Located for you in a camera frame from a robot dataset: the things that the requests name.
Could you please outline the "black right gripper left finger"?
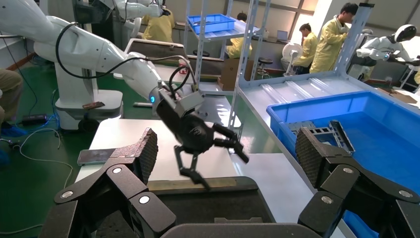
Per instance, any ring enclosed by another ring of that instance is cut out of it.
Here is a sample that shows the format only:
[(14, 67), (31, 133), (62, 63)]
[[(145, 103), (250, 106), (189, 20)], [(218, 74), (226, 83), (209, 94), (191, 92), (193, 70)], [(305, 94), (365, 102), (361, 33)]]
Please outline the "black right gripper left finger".
[(159, 238), (174, 227), (175, 214), (147, 187), (157, 142), (147, 128), (138, 142), (116, 149), (99, 170), (58, 192), (39, 236), (90, 238), (116, 211), (139, 238)]

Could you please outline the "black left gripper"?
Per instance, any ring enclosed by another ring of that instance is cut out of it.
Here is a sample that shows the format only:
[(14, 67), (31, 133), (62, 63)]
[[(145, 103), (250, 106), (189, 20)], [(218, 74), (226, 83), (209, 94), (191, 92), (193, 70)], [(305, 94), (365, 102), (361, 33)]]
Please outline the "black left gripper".
[[(189, 113), (180, 117), (165, 100), (157, 105), (157, 115), (172, 132), (180, 143), (174, 146), (175, 158), (180, 175), (190, 178), (194, 184), (201, 184), (207, 191), (211, 187), (196, 170), (198, 155), (208, 151), (213, 145), (233, 149), (235, 154), (245, 163), (249, 157), (243, 152), (243, 144), (240, 143), (238, 135), (220, 124), (213, 124), (212, 128), (199, 118), (195, 113)], [(215, 138), (214, 131), (225, 136), (225, 139)], [(183, 165), (181, 153), (192, 154), (192, 161), (189, 168)]]

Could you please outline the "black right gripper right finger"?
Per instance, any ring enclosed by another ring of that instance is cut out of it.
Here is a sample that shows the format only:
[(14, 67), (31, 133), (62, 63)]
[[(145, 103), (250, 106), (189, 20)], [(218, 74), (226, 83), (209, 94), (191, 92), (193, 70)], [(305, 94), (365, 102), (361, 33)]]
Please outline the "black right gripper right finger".
[(349, 211), (381, 238), (419, 237), (420, 197), (414, 191), (365, 169), (344, 149), (321, 143), (306, 127), (298, 131), (295, 151), (316, 189), (300, 225), (328, 238)]

